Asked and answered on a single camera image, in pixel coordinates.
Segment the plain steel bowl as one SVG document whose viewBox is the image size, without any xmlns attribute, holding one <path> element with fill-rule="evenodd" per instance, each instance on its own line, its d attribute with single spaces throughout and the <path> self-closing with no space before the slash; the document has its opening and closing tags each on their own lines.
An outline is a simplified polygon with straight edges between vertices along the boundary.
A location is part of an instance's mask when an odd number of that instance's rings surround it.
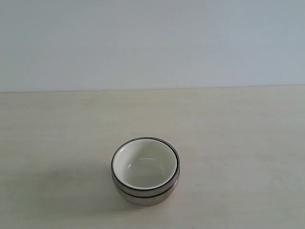
<svg viewBox="0 0 305 229">
<path fill-rule="evenodd" d="M 179 181 L 177 180 L 168 190 L 165 192 L 155 195 L 155 196 L 150 196 L 150 197 L 138 197 L 138 196 L 133 196 L 130 194 L 127 194 L 123 192 L 121 189 L 117 187 L 117 185 L 114 185 L 116 191 L 128 202 L 142 206 L 142 207 L 151 207 L 158 205 L 162 202 L 164 202 L 166 199 L 169 198 L 169 196 L 173 193 L 173 191 L 176 189 Z"/>
</svg>

